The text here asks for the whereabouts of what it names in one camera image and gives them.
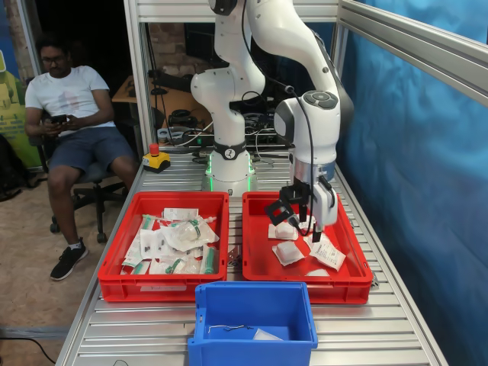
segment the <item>red button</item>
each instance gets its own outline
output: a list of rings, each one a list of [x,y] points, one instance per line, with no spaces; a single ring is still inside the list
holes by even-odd
[[[157,156],[159,155],[159,144],[158,143],[151,143],[149,145],[149,153],[152,156]]]

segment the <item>smartphone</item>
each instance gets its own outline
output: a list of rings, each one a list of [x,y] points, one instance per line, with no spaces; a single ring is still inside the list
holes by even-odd
[[[54,124],[64,124],[65,122],[68,121],[68,117],[65,114],[60,114],[59,116],[52,116],[50,119]]]

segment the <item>man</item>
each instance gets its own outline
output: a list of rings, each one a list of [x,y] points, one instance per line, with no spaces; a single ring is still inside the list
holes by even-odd
[[[52,35],[42,36],[36,46],[47,73],[27,88],[25,132],[57,138],[47,182],[54,216],[68,242],[50,276],[61,281],[88,254],[76,231],[71,198],[75,181],[97,160],[130,188],[137,167],[131,148],[114,125],[108,87],[100,75],[88,66],[72,68],[68,48]],[[41,124],[43,111],[51,117],[66,115],[67,121]]]

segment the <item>white label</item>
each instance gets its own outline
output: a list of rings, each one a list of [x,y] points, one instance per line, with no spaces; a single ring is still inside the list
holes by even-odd
[[[186,291],[186,286],[142,286],[141,292]]]
[[[234,156],[236,156],[236,151],[234,149],[227,149],[226,152],[224,153],[224,155],[228,159],[234,159]]]

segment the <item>man's hand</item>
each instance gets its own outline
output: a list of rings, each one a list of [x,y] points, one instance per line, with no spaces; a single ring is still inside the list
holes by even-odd
[[[66,131],[66,127],[63,124],[53,124],[50,120],[47,120],[43,124],[43,135],[49,137],[57,137],[60,133]]]
[[[67,117],[68,122],[64,124],[67,130],[75,131],[88,126],[85,118],[77,118],[72,114],[68,114]]]

